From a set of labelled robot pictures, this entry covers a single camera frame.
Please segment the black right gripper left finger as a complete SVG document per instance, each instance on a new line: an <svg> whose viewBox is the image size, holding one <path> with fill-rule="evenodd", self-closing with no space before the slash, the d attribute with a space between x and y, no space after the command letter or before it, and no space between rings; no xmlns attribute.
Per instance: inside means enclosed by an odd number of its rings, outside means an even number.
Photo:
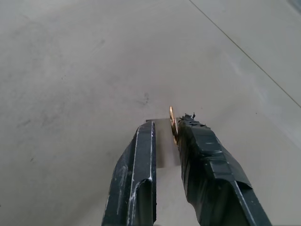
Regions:
<svg viewBox="0 0 301 226"><path fill-rule="evenodd" d="M147 121L117 161L101 226L153 226L156 205L156 130Z"/></svg>

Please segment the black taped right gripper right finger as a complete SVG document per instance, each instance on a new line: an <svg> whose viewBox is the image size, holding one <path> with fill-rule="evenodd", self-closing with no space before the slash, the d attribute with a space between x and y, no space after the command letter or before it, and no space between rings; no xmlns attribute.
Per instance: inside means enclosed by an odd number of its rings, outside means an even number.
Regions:
<svg viewBox="0 0 301 226"><path fill-rule="evenodd" d="M186 199L200 226L272 226L241 165L194 118L177 118L177 146Z"/></svg>

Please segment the gold coin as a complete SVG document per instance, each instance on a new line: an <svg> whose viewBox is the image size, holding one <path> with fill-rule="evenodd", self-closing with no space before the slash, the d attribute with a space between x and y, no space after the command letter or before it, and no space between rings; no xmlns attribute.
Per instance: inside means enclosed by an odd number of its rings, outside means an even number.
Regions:
<svg viewBox="0 0 301 226"><path fill-rule="evenodd" d="M171 131L174 138L174 142L176 145L178 145L178 129L177 129L176 117L174 115L174 109L172 106L169 107L169 117L170 117Z"/></svg>

